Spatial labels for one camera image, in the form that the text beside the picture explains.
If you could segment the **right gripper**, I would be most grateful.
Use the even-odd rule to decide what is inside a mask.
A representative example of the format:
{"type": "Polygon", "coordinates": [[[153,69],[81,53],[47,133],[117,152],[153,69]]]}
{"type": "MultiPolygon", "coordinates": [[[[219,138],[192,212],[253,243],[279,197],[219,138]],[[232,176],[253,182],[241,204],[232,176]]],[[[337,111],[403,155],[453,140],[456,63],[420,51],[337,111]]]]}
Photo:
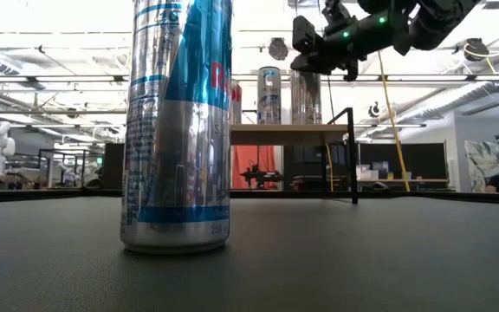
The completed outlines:
{"type": "Polygon", "coordinates": [[[293,20],[292,46],[299,55],[290,68],[303,73],[331,75],[335,69],[346,70],[344,81],[355,81],[359,74],[359,60],[353,50],[354,33],[358,20],[355,16],[330,19],[320,36],[314,25],[304,16],[293,20]]]}

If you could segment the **slim silver can red text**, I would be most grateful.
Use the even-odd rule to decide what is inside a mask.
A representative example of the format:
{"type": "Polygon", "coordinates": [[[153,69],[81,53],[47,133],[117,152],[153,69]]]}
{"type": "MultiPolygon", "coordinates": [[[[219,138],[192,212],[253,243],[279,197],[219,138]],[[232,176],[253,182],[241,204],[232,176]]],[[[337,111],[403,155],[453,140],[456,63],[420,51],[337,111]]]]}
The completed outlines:
{"type": "Polygon", "coordinates": [[[292,123],[321,124],[321,76],[292,70],[290,90],[292,123]]]}

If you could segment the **slim Celsius can blue print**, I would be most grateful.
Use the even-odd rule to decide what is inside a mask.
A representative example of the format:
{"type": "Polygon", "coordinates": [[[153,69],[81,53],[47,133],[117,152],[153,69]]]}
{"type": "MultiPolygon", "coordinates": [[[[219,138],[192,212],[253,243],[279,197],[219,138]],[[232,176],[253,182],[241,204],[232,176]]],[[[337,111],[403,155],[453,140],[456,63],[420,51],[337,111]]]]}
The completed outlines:
{"type": "Polygon", "coordinates": [[[277,67],[262,67],[258,71],[257,123],[282,123],[282,75],[277,67]]]}

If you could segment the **Diet Coke can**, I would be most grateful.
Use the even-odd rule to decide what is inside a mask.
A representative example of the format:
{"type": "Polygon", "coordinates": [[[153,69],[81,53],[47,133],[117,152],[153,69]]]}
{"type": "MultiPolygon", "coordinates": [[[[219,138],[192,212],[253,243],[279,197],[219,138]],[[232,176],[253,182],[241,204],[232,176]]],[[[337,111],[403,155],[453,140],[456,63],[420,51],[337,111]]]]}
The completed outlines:
{"type": "Polygon", "coordinates": [[[242,123],[242,87],[236,80],[231,81],[230,123],[242,123]]]}

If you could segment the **wooden shelf with black legs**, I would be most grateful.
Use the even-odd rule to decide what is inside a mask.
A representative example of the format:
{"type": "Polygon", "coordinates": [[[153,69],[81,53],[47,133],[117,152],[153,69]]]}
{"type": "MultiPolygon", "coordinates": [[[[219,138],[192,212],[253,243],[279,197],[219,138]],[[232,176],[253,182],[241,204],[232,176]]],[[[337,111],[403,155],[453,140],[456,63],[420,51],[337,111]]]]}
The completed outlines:
{"type": "Polygon", "coordinates": [[[243,191],[232,193],[233,198],[267,198],[267,199],[334,199],[349,198],[351,203],[359,203],[359,191],[356,173],[356,143],[353,110],[347,107],[340,111],[327,124],[321,125],[233,125],[230,128],[230,143],[233,146],[294,146],[310,145],[327,147],[328,144],[347,136],[346,158],[349,173],[349,190],[334,192],[327,189],[327,175],[321,173],[322,188],[319,192],[287,192],[287,191],[243,191]]]}

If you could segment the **orange red panel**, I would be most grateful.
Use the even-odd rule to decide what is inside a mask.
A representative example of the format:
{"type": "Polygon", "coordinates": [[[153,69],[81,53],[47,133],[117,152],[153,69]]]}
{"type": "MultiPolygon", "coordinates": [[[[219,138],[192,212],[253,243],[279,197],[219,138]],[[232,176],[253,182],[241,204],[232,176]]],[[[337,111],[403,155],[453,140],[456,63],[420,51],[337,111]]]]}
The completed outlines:
{"type": "Polygon", "coordinates": [[[273,146],[233,146],[232,151],[232,189],[248,189],[248,182],[243,173],[253,165],[259,165],[262,172],[276,170],[275,148],[273,146]]]}

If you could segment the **small black device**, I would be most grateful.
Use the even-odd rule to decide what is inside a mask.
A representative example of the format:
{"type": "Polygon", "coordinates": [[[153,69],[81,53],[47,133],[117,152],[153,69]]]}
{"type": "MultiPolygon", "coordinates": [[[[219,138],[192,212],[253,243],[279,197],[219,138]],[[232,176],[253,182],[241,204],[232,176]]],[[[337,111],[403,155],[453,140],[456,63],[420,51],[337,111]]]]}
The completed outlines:
{"type": "Polygon", "coordinates": [[[284,177],[278,172],[264,172],[259,169],[258,165],[247,167],[245,172],[241,173],[244,177],[249,189],[264,190],[266,182],[282,182],[284,177]]]}

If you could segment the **long ceiling light strip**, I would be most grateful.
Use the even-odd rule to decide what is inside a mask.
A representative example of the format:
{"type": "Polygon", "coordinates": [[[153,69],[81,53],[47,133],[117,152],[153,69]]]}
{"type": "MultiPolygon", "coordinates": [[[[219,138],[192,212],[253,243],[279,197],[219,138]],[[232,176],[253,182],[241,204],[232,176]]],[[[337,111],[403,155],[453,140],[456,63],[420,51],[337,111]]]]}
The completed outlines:
{"type": "MultiPolygon", "coordinates": [[[[499,75],[360,75],[357,81],[394,82],[462,82],[462,81],[499,81],[499,75]]],[[[3,75],[0,83],[19,82],[126,82],[127,75],[3,75]]]]}

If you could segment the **sugarfree Red Bull can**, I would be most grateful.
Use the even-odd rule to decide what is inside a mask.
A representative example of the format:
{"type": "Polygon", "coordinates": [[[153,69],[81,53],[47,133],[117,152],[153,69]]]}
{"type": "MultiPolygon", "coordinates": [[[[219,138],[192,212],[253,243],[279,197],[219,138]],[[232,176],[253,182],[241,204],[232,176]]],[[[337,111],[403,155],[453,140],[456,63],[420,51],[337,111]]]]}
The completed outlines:
{"type": "Polygon", "coordinates": [[[120,240],[140,253],[230,234],[232,0],[134,0],[120,240]]]}

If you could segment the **black partition panel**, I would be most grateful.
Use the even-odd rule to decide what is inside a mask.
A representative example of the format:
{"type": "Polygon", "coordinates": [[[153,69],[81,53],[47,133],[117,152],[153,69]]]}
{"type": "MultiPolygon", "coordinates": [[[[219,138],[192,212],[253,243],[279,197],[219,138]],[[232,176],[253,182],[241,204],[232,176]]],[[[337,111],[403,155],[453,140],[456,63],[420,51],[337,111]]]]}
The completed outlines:
{"type": "MultiPolygon", "coordinates": [[[[402,168],[395,144],[360,144],[360,163],[370,165],[375,170],[377,164],[387,167],[395,178],[402,178],[402,168]]],[[[402,144],[401,152],[405,171],[413,178],[446,179],[446,154],[444,143],[414,143],[402,144]]]]}

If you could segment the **black table mat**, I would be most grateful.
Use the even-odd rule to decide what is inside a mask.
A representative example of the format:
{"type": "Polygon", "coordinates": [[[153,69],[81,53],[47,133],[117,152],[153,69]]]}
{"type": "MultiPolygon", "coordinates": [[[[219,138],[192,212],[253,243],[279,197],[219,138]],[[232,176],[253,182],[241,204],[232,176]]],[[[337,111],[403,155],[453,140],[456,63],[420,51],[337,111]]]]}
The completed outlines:
{"type": "Polygon", "coordinates": [[[128,252],[116,198],[0,203],[0,311],[499,312],[499,205],[235,200],[222,249],[128,252]]]}

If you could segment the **white blue patterned sheet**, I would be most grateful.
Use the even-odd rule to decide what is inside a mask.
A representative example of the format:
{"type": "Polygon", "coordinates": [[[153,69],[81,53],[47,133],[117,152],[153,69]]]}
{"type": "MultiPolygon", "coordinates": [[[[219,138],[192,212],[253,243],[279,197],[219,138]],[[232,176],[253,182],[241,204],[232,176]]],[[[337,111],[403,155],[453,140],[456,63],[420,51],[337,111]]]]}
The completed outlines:
{"type": "Polygon", "coordinates": [[[499,139],[496,141],[472,141],[464,143],[468,161],[470,188],[484,192],[489,180],[499,175],[499,139]]]}

